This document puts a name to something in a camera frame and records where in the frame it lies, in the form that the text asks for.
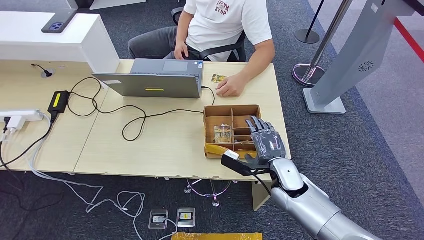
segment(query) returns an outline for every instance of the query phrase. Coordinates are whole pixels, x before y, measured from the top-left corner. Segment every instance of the cardboard box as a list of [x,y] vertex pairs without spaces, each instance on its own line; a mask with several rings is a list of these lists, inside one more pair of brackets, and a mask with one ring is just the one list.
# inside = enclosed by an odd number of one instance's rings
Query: cardboard box
[[[261,117],[259,105],[220,105],[206,106],[204,108],[204,153],[207,158],[221,158],[226,150],[230,149],[240,155],[256,156],[254,144],[241,144],[251,141],[250,129],[246,120],[251,116]],[[215,143],[215,126],[226,124],[231,126],[231,143]]]

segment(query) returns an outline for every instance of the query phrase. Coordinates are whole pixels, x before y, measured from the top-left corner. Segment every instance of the speaker grille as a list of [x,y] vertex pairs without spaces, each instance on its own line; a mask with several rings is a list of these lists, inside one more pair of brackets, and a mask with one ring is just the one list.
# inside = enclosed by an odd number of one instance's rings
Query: speaker grille
[[359,72],[367,72],[367,71],[371,70],[373,67],[374,67],[373,61],[366,61],[358,67],[358,71]]

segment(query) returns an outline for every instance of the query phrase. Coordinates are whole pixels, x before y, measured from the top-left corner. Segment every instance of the chair armrest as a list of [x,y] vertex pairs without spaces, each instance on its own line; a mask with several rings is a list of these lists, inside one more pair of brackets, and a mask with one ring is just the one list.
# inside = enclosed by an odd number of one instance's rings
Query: chair armrest
[[214,55],[214,54],[220,54],[220,53],[225,53],[225,52],[229,52],[229,51],[233,51],[233,50],[237,50],[243,48],[244,50],[244,46],[245,46],[245,38],[246,38],[246,34],[243,31],[241,33],[240,38],[238,39],[238,41],[234,44],[231,45],[227,45],[227,46],[220,46],[220,47],[214,47],[208,50],[204,50],[200,53],[200,59],[205,59],[210,55]]
[[175,23],[175,25],[178,25],[177,15],[181,14],[183,11],[184,11],[184,7],[177,7],[171,11],[172,20]]

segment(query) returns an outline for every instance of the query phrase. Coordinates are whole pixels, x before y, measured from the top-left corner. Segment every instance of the gray pants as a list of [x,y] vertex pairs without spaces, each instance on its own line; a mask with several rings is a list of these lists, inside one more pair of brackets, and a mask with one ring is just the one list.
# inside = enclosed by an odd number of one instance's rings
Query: gray pants
[[[128,51],[133,59],[175,59],[175,41],[177,27],[165,27],[140,36],[128,42]],[[200,52],[187,46],[187,60],[200,60]]]

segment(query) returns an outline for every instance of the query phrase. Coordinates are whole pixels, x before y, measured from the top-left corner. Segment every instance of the black cable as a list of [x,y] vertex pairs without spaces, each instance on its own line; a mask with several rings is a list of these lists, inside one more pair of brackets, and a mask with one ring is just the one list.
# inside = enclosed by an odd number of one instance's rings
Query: black cable
[[271,196],[271,191],[270,191],[270,189],[267,187],[267,185],[265,185],[265,183],[264,183],[264,181],[262,181],[262,179],[260,179],[257,175],[256,175],[256,173],[255,172],[252,172],[252,174],[253,174],[253,177],[255,177],[259,182],[260,182],[260,184],[262,184],[262,186],[265,188],[265,190],[268,192],[268,194]]
[[210,88],[208,86],[201,86],[201,88],[202,89],[209,89],[210,90],[210,92],[212,93],[212,96],[213,96],[213,103],[212,103],[212,106],[213,106],[215,104],[215,93],[214,93],[214,90],[212,90],[212,88]]
[[11,161],[9,161],[7,163],[3,163],[2,162],[1,163],[2,165],[0,165],[0,168],[6,167],[7,165],[9,165],[11,163],[14,163],[18,159],[22,158],[23,155],[25,155],[32,147],[34,147],[34,145],[36,145],[37,143],[39,143],[41,140],[45,139],[50,134],[50,132],[52,131],[52,128],[53,128],[53,124],[50,125],[50,127],[47,130],[47,132],[42,137],[40,137],[37,141],[35,141],[34,143],[32,143],[25,151],[23,151],[23,153],[21,153],[15,159],[13,159],[13,160],[11,160]]
[[40,69],[42,69],[44,71],[46,77],[51,77],[53,75],[53,73],[47,71],[46,69],[44,69],[44,67],[42,67],[42,66],[40,66],[38,64],[31,63],[31,66],[33,66],[33,67],[39,67]]
[[[75,88],[76,88],[79,84],[81,84],[82,82],[84,82],[84,81],[86,81],[86,80],[88,80],[88,79],[93,79],[93,80],[95,80],[95,81],[98,83],[98,90],[97,90],[97,92],[95,93],[94,97],[83,96],[83,95],[80,95],[80,94],[78,94],[78,93],[74,92]],[[121,134],[122,134],[122,137],[123,137],[123,139],[125,139],[125,140],[126,140],[126,141],[128,141],[128,142],[134,142],[135,140],[137,140],[137,139],[141,136],[141,134],[143,133],[143,129],[144,129],[145,123],[146,123],[146,119],[148,119],[148,118],[158,117],[158,116],[163,116],[163,115],[166,115],[166,114],[169,114],[169,113],[173,113],[173,112],[189,112],[189,113],[199,113],[199,114],[203,114],[203,113],[204,113],[203,111],[194,111],[194,110],[187,110],[187,109],[175,109],[175,110],[167,111],[167,112],[160,113],[160,114],[147,115],[147,114],[146,114],[146,111],[144,111],[143,109],[141,109],[140,107],[135,106],[135,105],[125,105],[125,106],[121,106],[121,107],[119,107],[119,108],[117,108],[117,109],[115,109],[115,110],[112,110],[112,111],[101,111],[101,110],[98,108],[98,107],[99,107],[99,104],[98,104],[98,103],[97,103],[97,101],[96,101],[96,97],[99,95],[99,93],[100,93],[100,91],[101,91],[101,90],[102,90],[102,85],[100,84],[100,81],[99,81],[99,80],[97,80],[97,78],[94,78],[94,77],[86,77],[86,78],[82,79],[81,81],[77,82],[77,83],[73,86],[73,88],[71,89],[71,91],[70,91],[69,93],[70,93],[70,94],[77,95],[78,97],[83,98],[83,99],[91,100],[91,103],[92,103],[92,105],[93,105],[93,107],[94,107],[94,110],[93,110],[93,111],[91,111],[91,112],[90,112],[90,113],[88,113],[88,114],[78,114],[78,113],[74,112],[74,111],[71,109],[71,106],[69,105],[69,101],[68,101],[68,102],[67,102],[67,107],[68,107],[69,111],[70,111],[71,113],[73,113],[74,115],[78,116],[78,117],[83,117],[83,118],[85,118],[85,117],[88,117],[88,116],[92,115],[92,114],[93,114],[93,113],[95,113],[96,111],[98,111],[98,112],[99,112],[99,113],[101,113],[101,114],[111,114],[111,113],[115,113],[115,112],[117,112],[117,111],[119,111],[119,110],[121,110],[121,109],[124,109],[124,108],[135,108],[135,109],[140,110],[140,111],[143,113],[143,115],[144,115],[144,116],[138,117],[138,118],[136,118],[136,119],[134,119],[134,120],[132,120],[132,121],[128,122],[128,123],[127,123],[127,124],[123,127],[123,129],[122,129],[122,133],[121,133]],[[215,104],[215,94],[214,94],[214,91],[212,91],[212,89],[210,89],[210,91],[211,91],[211,92],[212,92],[212,94],[213,94],[213,104]],[[141,123],[140,131],[138,132],[137,136],[136,136],[136,137],[134,137],[134,138],[127,138],[127,137],[125,136],[125,131],[126,131],[126,129],[127,129],[127,128],[131,125],[131,124],[133,124],[134,122],[136,122],[136,121],[138,121],[138,120],[143,120],[143,122]]]
[[[62,192],[60,192],[60,193],[48,193],[48,194],[42,195],[41,197],[37,198],[37,200],[35,200],[31,204],[31,207],[25,207],[25,206],[23,206],[23,204],[21,202],[21,198],[17,194],[14,194],[12,192],[7,192],[7,191],[1,190],[1,189],[0,189],[0,193],[15,197],[17,199],[18,203],[19,203],[19,208],[22,209],[25,212],[28,212],[28,214],[23,219],[23,222],[20,224],[17,233],[15,234],[15,236],[12,239],[16,239],[21,234],[22,229],[24,228],[28,218],[30,217],[30,215],[32,213],[46,209],[46,208],[49,208],[49,207],[52,207],[52,206],[55,206],[55,205],[58,205],[65,197],[65,191],[62,189]],[[35,207],[36,204],[39,201],[41,201],[44,198],[50,197],[50,196],[60,196],[60,199],[55,201],[54,203],[51,203],[51,204],[47,204],[47,205],[40,206],[40,207]]]
[[40,69],[42,69],[43,71],[46,71],[46,69],[44,69],[44,67],[42,67],[42,66],[40,66],[40,65],[38,65],[38,64],[32,64],[31,63],[31,66],[33,66],[33,67],[39,67]]
[[[5,117],[4,118],[4,128],[3,128],[3,134],[6,134],[6,132],[8,131],[8,124],[9,124],[9,121],[11,120],[11,118],[10,117]],[[22,180],[19,178],[19,177],[17,177],[13,172],[12,172],[12,170],[10,170],[10,168],[8,168],[8,166],[6,165],[6,163],[3,161],[3,156],[2,156],[2,147],[3,147],[3,141],[0,141],[0,162],[1,162],[1,164],[3,164],[4,165],[4,168],[6,168],[6,170],[7,170],[7,172],[9,172],[9,174],[10,175],[12,175],[19,183],[20,183],[20,185],[22,186],[22,189],[20,189],[19,187],[16,187],[16,186],[14,186],[14,185],[12,185],[11,183],[9,183],[8,182],[8,184],[9,185],[11,185],[12,187],[14,187],[14,188],[16,188],[17,190],[19,190],[19,191],[23,191],[23,190],[25,190],[25,185],[24,185],[24,183],[22,182]]]

